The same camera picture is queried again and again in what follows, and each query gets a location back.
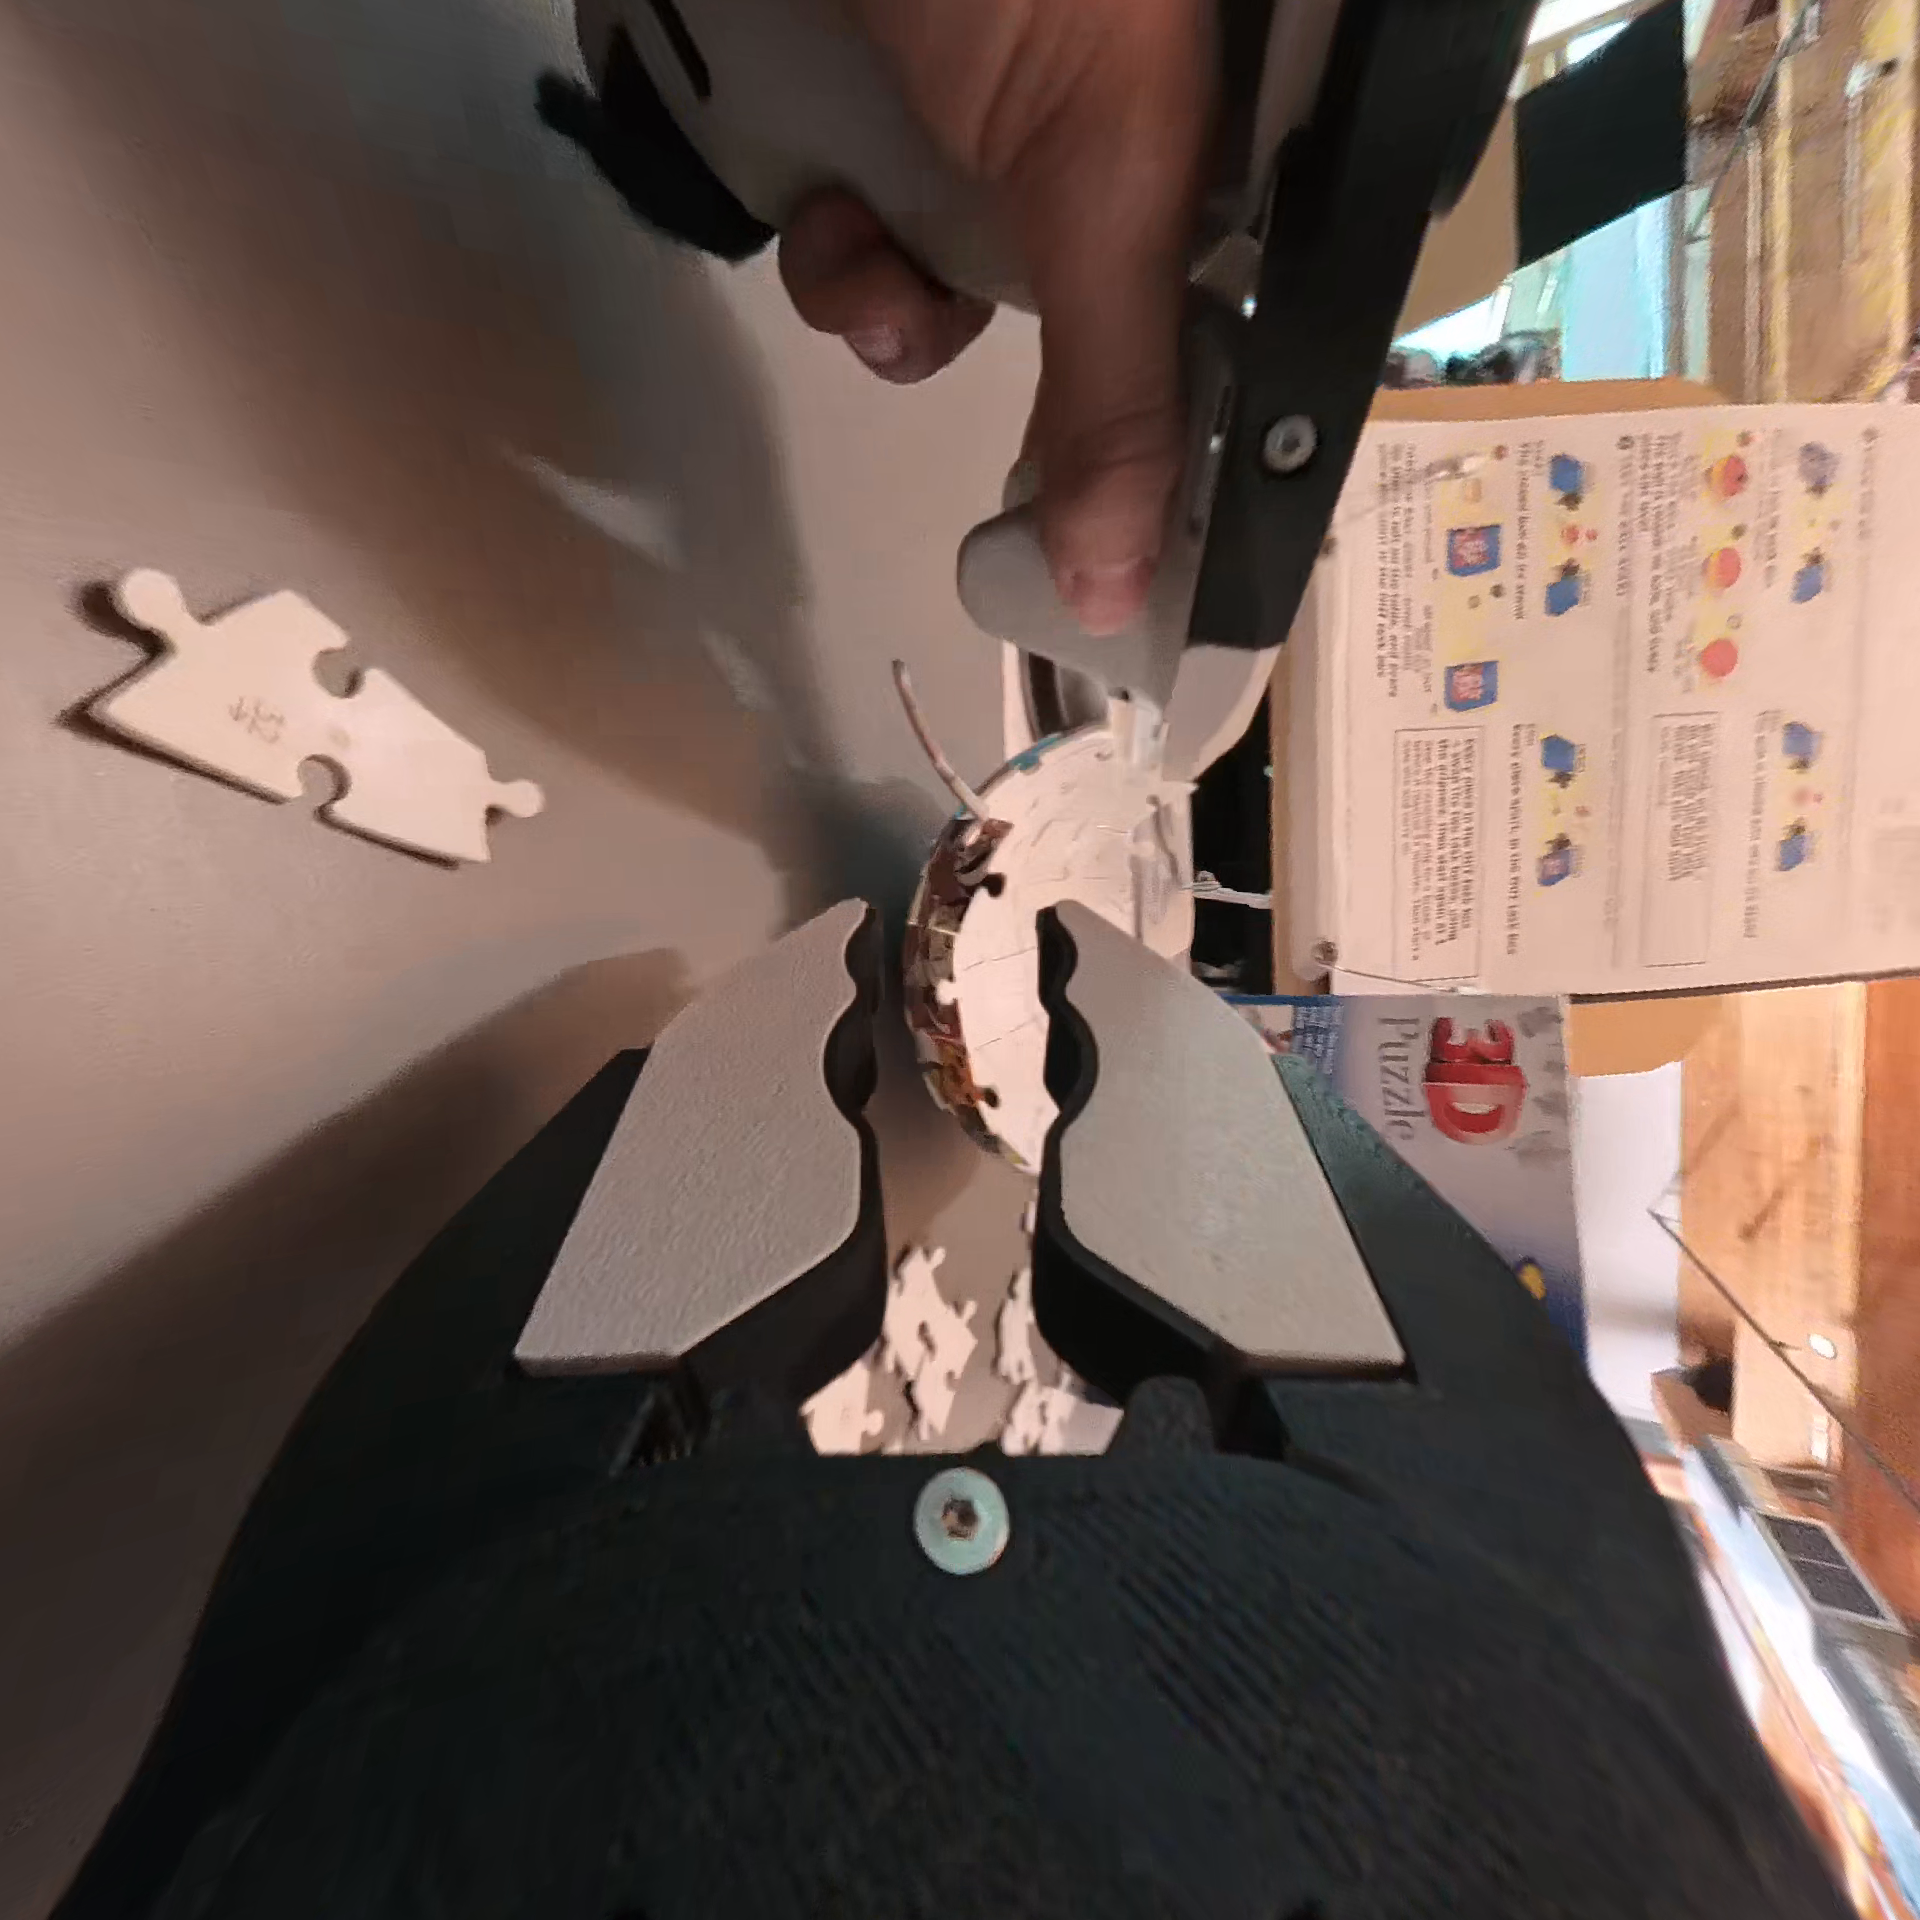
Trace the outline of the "white machine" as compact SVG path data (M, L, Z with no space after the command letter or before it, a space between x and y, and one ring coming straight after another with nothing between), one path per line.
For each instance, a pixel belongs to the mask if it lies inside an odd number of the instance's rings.
M1334 557L1308 579L1269 688L1271 878L1277 976L1341 989L1347 924L1347 612Z

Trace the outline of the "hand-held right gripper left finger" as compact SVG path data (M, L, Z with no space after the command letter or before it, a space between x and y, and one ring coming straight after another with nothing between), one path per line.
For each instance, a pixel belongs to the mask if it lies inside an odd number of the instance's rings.
M882 962L879 913L843 900L665 1025L522 1323L522 1372L806 1399L872 1346Z

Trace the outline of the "printed paper sheet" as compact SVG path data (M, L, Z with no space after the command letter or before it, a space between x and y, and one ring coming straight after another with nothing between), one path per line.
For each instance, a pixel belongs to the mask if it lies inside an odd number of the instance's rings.
M1373 420L1313 613L1342 985L1916 976L1916 404Z

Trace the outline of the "black panel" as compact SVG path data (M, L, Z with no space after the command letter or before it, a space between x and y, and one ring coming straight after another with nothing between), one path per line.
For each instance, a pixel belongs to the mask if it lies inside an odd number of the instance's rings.
M1519 99L1520 269L1688 185L1685 11L1682 2L1637 11L1594 53Z

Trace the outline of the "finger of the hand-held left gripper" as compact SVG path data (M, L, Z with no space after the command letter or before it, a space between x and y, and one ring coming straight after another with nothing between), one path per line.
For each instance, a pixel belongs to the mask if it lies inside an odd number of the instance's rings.
M1205 539L1177 514L1140 609L1109 635L1085 627L1049 569L1040 518L1013 506L960 542L959 599L986 635L1066 665L1116 698L1165 708L1178 684Z
M1280 661L1277 645L1190 644L1162 692L1116 698L1116 736L1145 778L1194 785L1249 731Z

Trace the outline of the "person's left hand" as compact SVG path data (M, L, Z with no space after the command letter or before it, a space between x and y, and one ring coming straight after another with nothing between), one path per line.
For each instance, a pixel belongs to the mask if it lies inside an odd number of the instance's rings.
M1145 607L1185 469L1188 257L1219 97L1202 2L850 4L1035 301L1023 444L1059 597L1099 637Z

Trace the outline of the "pile of white puzzle pieces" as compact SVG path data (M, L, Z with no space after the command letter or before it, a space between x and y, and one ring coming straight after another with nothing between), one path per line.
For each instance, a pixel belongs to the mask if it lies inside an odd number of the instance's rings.
M998 1295L957 1299L949 1252L910 1245L887 1286L877 1344L803 1406L821 1456L1097 1456L1123 1411L1069 1367L1040 1332L1035 1271Z

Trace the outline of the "half-built puzzle ball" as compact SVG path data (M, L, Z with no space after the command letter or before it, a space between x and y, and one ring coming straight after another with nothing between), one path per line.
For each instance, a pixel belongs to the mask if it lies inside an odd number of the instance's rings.
M1172 960L1194 929L1190 795L1162 757L1155 708L1055 731L972 783L939 743L907 665L907 719L957 803L909 907L903 1010L932 1100L1029 1178L1045 1163L1049 1014L1040 916L1080 903Z

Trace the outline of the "colourful puzzle box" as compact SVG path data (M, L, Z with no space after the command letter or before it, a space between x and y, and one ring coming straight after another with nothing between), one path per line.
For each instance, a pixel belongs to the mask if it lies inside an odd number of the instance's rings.
M1228 993L1273 1054L1323 1072L1589 1354L1574 1093L1559 998Z

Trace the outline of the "joined white puzzle piece pair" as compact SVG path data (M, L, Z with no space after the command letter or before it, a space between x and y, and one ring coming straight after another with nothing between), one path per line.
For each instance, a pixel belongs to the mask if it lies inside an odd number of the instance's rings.
M178 579L139 568L109 595L154 647L89 716L135 748L277 803L301 802L315 763L335 778L328 823L448 866L491 861L497 817L547 807L537 780L497 778L477 742L384 669L328 688L321 661L349 635L294 589L200 615Z

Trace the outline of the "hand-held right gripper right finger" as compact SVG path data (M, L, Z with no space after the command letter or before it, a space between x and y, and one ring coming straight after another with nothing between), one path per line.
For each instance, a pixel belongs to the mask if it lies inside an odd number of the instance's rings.
M1409 1351L1258 1029L1066 900L1036 918L1046 1014L1033 1302L1111 1402L1185 1379L1398 1379Z

